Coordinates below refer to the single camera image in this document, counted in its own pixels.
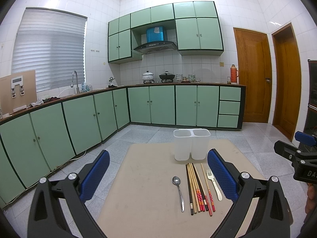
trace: window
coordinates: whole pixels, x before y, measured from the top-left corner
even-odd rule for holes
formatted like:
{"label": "window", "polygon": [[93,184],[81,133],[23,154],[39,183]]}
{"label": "window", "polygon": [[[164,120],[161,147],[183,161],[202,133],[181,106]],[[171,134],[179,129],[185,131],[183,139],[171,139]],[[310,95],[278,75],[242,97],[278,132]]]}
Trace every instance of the window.
{"label": "window", "polygon": [[36,91],[70,86],[74,70],[83,83],[86,21],[79,15],[26,8],[15,39],[12,74],[35,70]]}

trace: black chopstick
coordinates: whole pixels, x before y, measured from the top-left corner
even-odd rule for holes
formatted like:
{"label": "black chopstick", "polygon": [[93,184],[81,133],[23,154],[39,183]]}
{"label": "black chopstick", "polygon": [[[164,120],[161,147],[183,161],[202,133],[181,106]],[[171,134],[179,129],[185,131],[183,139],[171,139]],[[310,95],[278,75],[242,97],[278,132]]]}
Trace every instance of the black chopstick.
{"label": "black chopstick", "polygon": [[185,165],[185,167],[186,167],[186,174],[187,174],[188,192],[189,192],[189,203],[190,203],[190,208],[191,208],[191,215],[194,215],[193,198],[191,197],[191,185],[190,185],[190,183],[189,183],[189,175],[188,175],[187,165]]}
{"label": "black chopstick", "polygon": [[201,183],[200,183],[200,180],[198,178],[198,175],[197,175],[197,172],[196,172],[196,168],[194,167],[194,164],[193,164],[193,168],[194,168],[194,172],[195,172],[195,175],[196,175],[196,179],[197,179],[197,182],[198,182],[198,186],[199,186],[199,189],[200,189],[200,192],[201,192],[201,195],[202,195],[202,202],[204,203],[205,205],[205,209],[206,211],[208,211],[208,206],[207,206],[207,202],[206,202],[206,197],[205,197],[205,193],[203,193],[203,190],[202,190],[202,187],[201,187]]}

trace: faucet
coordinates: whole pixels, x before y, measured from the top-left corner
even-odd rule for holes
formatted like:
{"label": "faucet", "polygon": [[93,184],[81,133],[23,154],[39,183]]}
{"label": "faucet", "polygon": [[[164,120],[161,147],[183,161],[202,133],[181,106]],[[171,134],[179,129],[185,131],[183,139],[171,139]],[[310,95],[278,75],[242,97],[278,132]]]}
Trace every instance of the faucet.
{"label": "faucet", "polygon": [[73,81],[74,81],[74,73],[76,73],[76,83],[77,83],[77,89],[76,89],[76,91],[77,91],[77,94],[79,94],[79,87],[78,87],[78,76],[77,76],[77,72],[76,71],[73,71],[73,77],[72,77],[72,84],[70,85],[70,87],[73,87],[74,85],[73,85]]}

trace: thermos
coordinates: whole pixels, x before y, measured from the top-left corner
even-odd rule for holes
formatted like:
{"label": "thermos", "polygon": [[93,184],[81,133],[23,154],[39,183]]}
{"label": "thermos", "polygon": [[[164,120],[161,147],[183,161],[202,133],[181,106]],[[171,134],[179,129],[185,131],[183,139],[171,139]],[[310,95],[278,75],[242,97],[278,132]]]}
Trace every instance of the thermos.
{"label": "thermos", "polygon": [[230,79],[231,79],[231,84],[238,84],[238,79],[237,77],[239,77],[239,71],[237,70],[237,68],[235,67],[235,65],[233,64],[230,68]]}

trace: tile floor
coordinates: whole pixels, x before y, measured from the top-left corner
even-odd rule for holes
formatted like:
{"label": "tile floor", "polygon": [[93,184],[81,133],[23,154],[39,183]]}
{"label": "tile floor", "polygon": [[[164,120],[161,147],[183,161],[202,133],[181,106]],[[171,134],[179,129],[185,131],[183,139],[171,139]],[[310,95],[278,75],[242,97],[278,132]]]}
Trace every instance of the tile floor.
{"label": "tile floor", "polygon": [[[63,179],[71,172],[78,173],[85,164],[93,162],[102,149],[107,149],[110,153],[110,166],[93,198],[85,203],[89,212],[96,220],[129,146],[133,143],[173,142],[173,131],[175,129],[129,125],[114,134],[107,141],[88,150],[88,153],[84,157],[67,165],[49,179]],[[291,167],[289,161],[275,154],[273,150],[274,142],[277,140],[282,140],[289,144],[291,142],[275,127],[266,123],[243,123],[242,131],[210,131],[210,133],[211,139],[228,139],[234,143],[265,178],[269,178],[272,175],[279,177],[284,194],[288,199],[293,213],[294,224],[291,226],[291,237],[296,237],[305,218],[307,186],[293,179],[294,169]],[[9,222],[21,238],[27,237],[28,216],[33,195],[34,189],[18,201],[15,201],[4,211]],[[61,205],[72,233],[81,237],[64,199],[61,199]]]}

